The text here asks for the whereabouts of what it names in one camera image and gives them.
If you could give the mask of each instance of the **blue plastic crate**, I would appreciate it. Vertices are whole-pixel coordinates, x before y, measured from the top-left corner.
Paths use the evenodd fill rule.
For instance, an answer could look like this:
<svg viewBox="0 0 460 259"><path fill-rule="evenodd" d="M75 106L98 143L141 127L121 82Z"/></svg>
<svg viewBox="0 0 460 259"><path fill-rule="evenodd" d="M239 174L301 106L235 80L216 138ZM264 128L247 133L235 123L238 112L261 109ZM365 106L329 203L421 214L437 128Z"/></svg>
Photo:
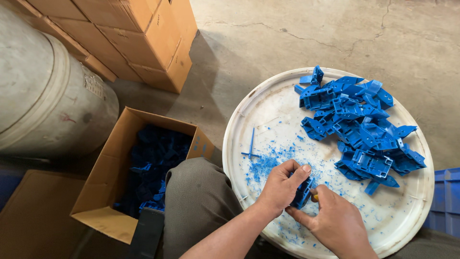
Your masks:
<svg viewBox="0 0 460 259"><path fill-rule="evenodd" d="M460 238L460 167L434 174L433 203L423 226Z"/></svg>

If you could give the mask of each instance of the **white plastic drum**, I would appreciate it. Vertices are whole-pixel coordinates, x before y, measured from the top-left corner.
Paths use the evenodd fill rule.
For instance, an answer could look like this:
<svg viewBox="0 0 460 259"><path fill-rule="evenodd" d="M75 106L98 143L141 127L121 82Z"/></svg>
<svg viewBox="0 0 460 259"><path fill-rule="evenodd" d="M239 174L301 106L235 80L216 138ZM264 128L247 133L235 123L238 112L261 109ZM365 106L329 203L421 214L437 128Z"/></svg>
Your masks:
<svg viewBox="0 0 460 259"><path fill-rule="evenodd" d="M336 69L322 70L323 83L343 76L359 77ZM294 92L294 85L299 83L301 76L311 75L312 72L313 68L309 67L278 74L261 83L241 101L225 131L224 171L233 184L242 208L246 209L260 195L273 166L288 159L310 164L315 185L328 185L358 207L372 247L379 258L386 257L413 238L429 212L433 199L434 169L428 144L420 129L406 137L403 142L425 157L427 167L404 177L391 170L389 174L400 187L379 185L373 196L367 195L364 190L369 180L351 181L335 169L334 163L341 157L337 149L337 136L315 141L300 126L300 121L305 116L312 118L314 112L299 108L299 95ZM414 118L396 99L387 112L391 115L388 120L396 126L417 126ZM253 153L262 157L249 160L241 152L249 151L253 127ZM317 203L309 201L302 210L315 216L318 213ZM262 235L272 244L299 258L336 258L285 212L269 223Z"/></svg>

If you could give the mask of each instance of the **gray trousers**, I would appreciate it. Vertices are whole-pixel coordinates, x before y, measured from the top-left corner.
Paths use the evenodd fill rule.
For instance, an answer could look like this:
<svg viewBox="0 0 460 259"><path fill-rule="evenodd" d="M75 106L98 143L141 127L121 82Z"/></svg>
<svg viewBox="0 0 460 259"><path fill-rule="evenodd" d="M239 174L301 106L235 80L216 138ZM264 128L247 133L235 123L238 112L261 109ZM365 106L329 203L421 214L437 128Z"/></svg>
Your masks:
<svg viewBox="0 0 460 259"><path fill-rule="evenodd" d="M242 212L223 170L205 158L189 159L166 176L163 258L177 259ZM293 258L258 238L246 258ZM389 259L460 259L460 239L421 229Z"/></svg>

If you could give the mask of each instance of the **open cardboard box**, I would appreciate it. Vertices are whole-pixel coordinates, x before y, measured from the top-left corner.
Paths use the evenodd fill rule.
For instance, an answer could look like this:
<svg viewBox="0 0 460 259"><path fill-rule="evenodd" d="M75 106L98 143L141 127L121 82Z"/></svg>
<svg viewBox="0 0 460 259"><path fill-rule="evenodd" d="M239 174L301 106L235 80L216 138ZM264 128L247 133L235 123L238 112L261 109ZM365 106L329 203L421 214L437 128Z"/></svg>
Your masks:
<svg viewBox="0 0 460 259"><path fill-rule="evenodd" d="M137 132L147 124L193 136L187 159L209 159L214 151L214 145L196 125L125 108L70 215L126 244L131 244L138 220L112 209L112 205L125 192L125 180L131 165L131 148L137 143Z"/></svg>

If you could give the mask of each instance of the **knee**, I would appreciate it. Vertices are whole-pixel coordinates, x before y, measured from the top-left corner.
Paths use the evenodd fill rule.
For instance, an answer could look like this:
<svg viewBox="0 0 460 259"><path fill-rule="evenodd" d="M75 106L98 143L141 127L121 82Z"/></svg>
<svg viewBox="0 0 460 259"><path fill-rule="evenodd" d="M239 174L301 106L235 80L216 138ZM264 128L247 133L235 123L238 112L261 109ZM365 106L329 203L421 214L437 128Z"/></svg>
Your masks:
<svg viewBox="0 0 460 259"><path fill-rule="evenodd" d="M228 179L221 168L206 158L187 159L177 167L169 170L166 176L167 188L171 186L191 189L197 185L205 186L211 179L224 177Z"/></svg>

